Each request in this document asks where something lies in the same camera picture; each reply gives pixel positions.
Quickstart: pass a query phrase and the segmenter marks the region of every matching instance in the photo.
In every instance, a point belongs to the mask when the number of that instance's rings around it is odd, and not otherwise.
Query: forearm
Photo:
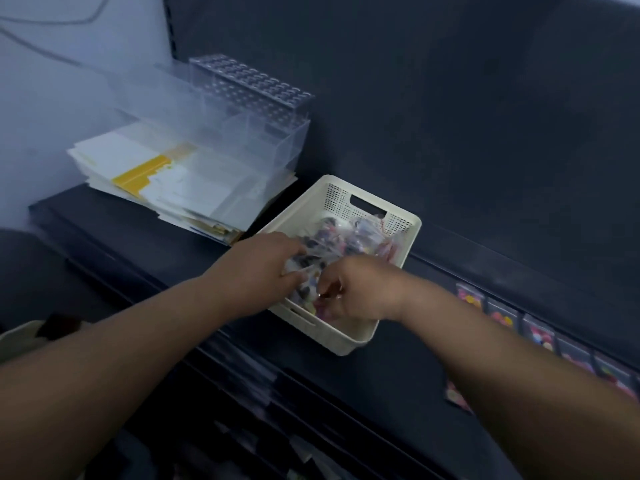
[[[640,408],[432,283],[401,320],[441,359],[526,478],[639,478]]]
[[[196,284],[0,367],[0,477],[75,478],[172,366],[224,322],[222,310],[201,316]]]

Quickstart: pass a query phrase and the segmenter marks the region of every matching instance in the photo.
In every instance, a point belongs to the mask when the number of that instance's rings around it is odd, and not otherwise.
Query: stack of paper
[[[142,121],[76,143],[68,154],[92,188],[228,244],[296,180],[289,171],[256,173]]]

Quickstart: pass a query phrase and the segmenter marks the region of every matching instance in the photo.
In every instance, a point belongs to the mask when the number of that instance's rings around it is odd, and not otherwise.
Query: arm
[[[640,478],[640,406],[604,381],[376,258],[332,264],[318,290],[420,336],[524,478]]]
[[[0,367],[0,478],[73,479],[189,350],[282,300],[300,243],[236,244],[203,276]]]

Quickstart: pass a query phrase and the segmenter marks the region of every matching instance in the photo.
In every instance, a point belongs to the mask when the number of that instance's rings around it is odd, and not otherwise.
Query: left hand
[[[198,287],[204,300],[215,300],[225,318],[253,315],[305,281],[303,272],[282,273],[287,259],[304,252],[300,241],[284,233],[256,234],[235,244],[197,278]]]

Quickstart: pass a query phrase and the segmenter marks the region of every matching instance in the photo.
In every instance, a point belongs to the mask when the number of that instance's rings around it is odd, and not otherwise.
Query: beige basket
[[[386,234],[405,234],[403,248],[396,252],[394,258],[394,264],[402,267],[422,225],[420,218],[332,175],[320,178],[260,232],[280,231],[293,237],[324,217],[348,221],[354,217],[370,216],[351,204],[352,196],[387,213],[383,220]],[[357,347],[365,346],[378,327],[377,321],[354,319],[340,319],[329,324],[289,299],[272,306],[270,310],[337,355],[347,355]]]

